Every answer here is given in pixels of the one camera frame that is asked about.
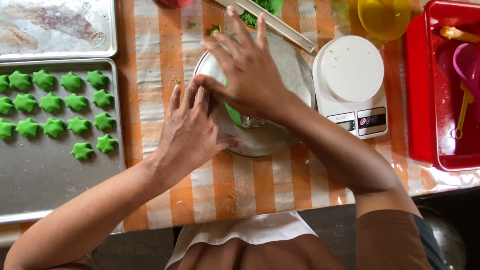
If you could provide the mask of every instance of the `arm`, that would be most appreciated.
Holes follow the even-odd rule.
[[[227,147],[217,141],[218,110],[209,93],[190,84],[180,105],[173,90],[158,149],[137,165],[85,191],[35,223],[11,247],[5,270],[48,269],[83,258],[132,211],[162,194]]]
[[[288,128],[352,190],[357,216],[378,209],[399,209],[420,215],[398,176],[379,153],[308,107],[283,86],[268,48],[263,15],[258,19],[257,43],[230,7],[228,18],[239,42],[217,31],[213,36],[230,54],[214,41],[204,42],[204,47],[219,62],[229,86],[205,75],[194,80],[243,114],[267,118]]]

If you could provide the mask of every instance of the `hand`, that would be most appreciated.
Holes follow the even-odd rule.
[[[159,157],[162,170],[167,170],[171,186],[218,152],[243,145],[236,137],[216,139],[218,104],[209,91],[192,81],[181,104],[180,92],[180,86],[175,86],[165,111],[160,142],[153,155]]]
[[[219,95],[242,114],[273,120],[272,118],[278,117],[281,113],[279,104],[288,104],[297,97],[283,85],[270,55],[264,15],[261,13],[258,17],[255,44],[245,28],[245,23],[232,6],[227,7],[227,14],[240,41],[214,31],[213,37],[225,45],[230,54],[213,40],[204,40],[203,46],[220,64],[227,77],[228,87],[207,75],[197,75],[193,80]]]

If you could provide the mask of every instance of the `red plastic tray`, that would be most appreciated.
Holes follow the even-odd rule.
[[[480,5],[430,1],[408,26],[403,39],[409,154],[447,172],[480,169],[475,103],[467,106],[463,137],[456,140],[451,136],[463,100],[453,54],[463,42],[440,36],[442,26],[480,34]]]

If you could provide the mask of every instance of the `metal baking sheet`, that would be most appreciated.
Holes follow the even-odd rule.
[[[257,39],[255,32],[251,35]],[[313,78],[305,60],[282,38],[267,33],[267,41],[285,87],[314,109]],[[200,59],[193,74],[206,74],[219,82],[226,80],[220,65],[209,52]],[[238,137],[245,143],[242,147],[227,149],[228,152],[252,159],[269,156],[299,142],[286,128],[269,120],[258,128],[240,128],[230,118],[227,108],[220,106],[219,137],[227,136]]]
[[[111,57],[114,0],[0,1],[0,61]]]
[[[14,131],[13,136],[0,140],[0,224],[38,220],[88,188],[125,170],[115,63],[108,58],[0,63],[0,75],[19,70],[33,76],[33,72],[41,69],[55,76],[55,84],[46,91],[32,84],[24,91],[7,88],[0,93],[1,97],[8,96],[12,100],[17,93],[31,93],[37,101],[32,112],[12,108],[7,115],[0,114],[0,117],[15,125],[19,120],[32,117],[40,124],[36,136],[25,138]],[[108,76],[108,85],[104,89],[113,95],[113,106],[102,109],[92,103],[96,89],[85,78],[87,71],[94,70]],[[59,86],[61,76],[69,71],[82,78],[81,89],[74,92],[86,96],[88,107],[80,112],[65,107],[64,98],[71,92]],[[38,106],[40,97],[49,91],[62,98],[62,108],[51,113]],[[118,148],[108,154],[95,148],[97,138],[105,133],[92,126],[95,115],[103,112],[115,119],[114,128],[106,132],[118,141]],[[66,127],[67,120],[76,116],[90,121],[89,131],[76,135],[66,130],[57,138],[43,134],[41,124],[49,117],[62,119]],[[76,160],[70,154],[73,145],[82,142],[89,142],[94,150],[90,160]]]

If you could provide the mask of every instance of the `table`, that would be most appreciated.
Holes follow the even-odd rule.
[[[277,16],[319,47],[335,37],[358,35],[379,49],[385,65],[390,130],[365,142],[392,164],[411,196],[480,185],[480,171],[447,173],[408,157],[401,40],[381,42],[368,36],[358,18],[356,3],[284,0]],[[421,13],[425,3],[410,0],[412,17]],[[119,70],[128,168],[156,148],[164,106],[176,79],[182,87],[187,85],[204,53],[200,40],[207,38],[217,24],[227,32],[231,27],[223,7],[212,0],[194,0],[182,10],[157,6],[153,0],[118,0],[116,5],[119,52],[114,60]],[[316,52],[310,55],[297,50],[311,66]],[[220,152],[175,187],[134,211],[115,232],[354,202],[352,192],[327,172],[302,143],[261,160]],[[11,245],[32,224],[0,226],[0,246]]]

